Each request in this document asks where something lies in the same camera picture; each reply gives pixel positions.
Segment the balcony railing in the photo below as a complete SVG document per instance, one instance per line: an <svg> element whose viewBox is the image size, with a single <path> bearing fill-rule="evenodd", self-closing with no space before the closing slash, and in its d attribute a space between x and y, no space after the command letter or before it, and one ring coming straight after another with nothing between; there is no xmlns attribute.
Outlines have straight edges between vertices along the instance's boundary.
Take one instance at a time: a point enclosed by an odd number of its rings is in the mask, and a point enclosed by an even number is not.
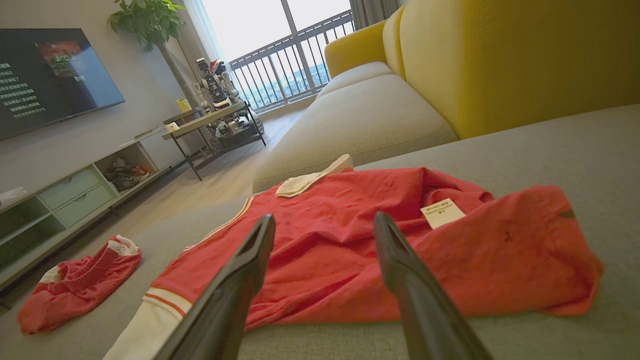
<svg viewBox="0 0 640 360"><path fill-rule="evenodd" d="M353 31L348 10L230 61L236 88L257 112L316 94L330 79L324 47Z"/></svg>

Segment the tv screen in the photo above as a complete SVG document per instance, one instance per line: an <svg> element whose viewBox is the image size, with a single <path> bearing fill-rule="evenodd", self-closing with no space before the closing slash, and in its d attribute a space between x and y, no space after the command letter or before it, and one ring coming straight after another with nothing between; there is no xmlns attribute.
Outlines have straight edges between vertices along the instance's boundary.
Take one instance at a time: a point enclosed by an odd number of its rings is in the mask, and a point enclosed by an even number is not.
<svg viewBox="0 0 640 360"><path fill-rule="evenodd" d="M0 29L0 140L124 98L80 29Z"/></svg>

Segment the potted plant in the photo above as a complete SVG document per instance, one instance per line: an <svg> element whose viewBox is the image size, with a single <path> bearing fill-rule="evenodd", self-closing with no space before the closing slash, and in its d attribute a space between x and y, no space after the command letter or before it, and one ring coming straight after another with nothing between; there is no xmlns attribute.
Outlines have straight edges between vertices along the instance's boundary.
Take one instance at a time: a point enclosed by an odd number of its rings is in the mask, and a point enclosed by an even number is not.
<svg viewBox="0 0 640 360"><path fill-rule="evenodd" d="M120 30L136 34L138 42L144 45L147 53L151 52L156 45L191 107L199 106L190 86L182 77L171 53L166 48L169 38L178 38L178 29L184 26L184 21L177 12L185 7L174 4L171 0L132 0L129 4L125 0L115 0L115 2L120 5L121 10L109 16L107 23L111 29L116 33Z"/></svg>

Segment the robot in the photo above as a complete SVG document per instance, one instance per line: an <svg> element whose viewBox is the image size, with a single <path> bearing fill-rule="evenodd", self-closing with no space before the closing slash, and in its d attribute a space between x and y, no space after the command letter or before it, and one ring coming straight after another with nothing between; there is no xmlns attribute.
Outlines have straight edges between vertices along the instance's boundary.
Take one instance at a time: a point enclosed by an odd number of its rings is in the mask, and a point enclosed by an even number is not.
<svg viewBox="0 0 640 360"><path fill-rule="evenodd" d="M226 108L227 106L243 101L242 98L240 98L240 93L236 90L229 73L227 72L227 67L225 66L224 61L216 59L215 61L212 61L211 64L207 65L204 58L199 58L196 60L196 64L202 74L202 88L207 90L207 93L209 93L209 97L211 98L211 111ZM253 118L253 122L255 123L255 127L258 132L260 134L264 134L262 121L260 121L260 118L258 118L258 115L253 110L249 109L249 111L242 111L240 116L246 119L246 123L251 122L250 119Z"/></svg>
<svg viewBox="0 0 640 360"><path fill-rule="evenodd" d="M217 76L211 72L207 61L204 58L199 58L196 60L196 64L198 65L198 69L200 69L200 73L202 75L202 85L209 96L211 97L211 106L213 106L213 110L219 110L222 108L226 108L227 106L231 106L231 100L225 93L225 89L220 86L220 82L216 79Z"/></svg>

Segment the drawer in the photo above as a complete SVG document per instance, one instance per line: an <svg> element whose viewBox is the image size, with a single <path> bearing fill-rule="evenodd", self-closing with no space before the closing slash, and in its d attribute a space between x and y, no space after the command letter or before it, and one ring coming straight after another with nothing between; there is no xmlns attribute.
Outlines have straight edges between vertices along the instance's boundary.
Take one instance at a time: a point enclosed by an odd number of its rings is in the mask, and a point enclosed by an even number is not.
<svg viewBox="0 0 640 360"><path fill-rule="evenodd" d="M56 215L67 226L72 226L111 199L109 190L104 185L100 185L56 211Z"/></svg>
<svg viewBox="0 0 640 360"><path fill-rule="evenodd" d="M67 201L89 190L99 182L100 180L98 180L98 177L93 171L87 168L76 175L62 180L62 182L46 189L39 195L42 201L49 205L50 208L56 209Z"/></svg>

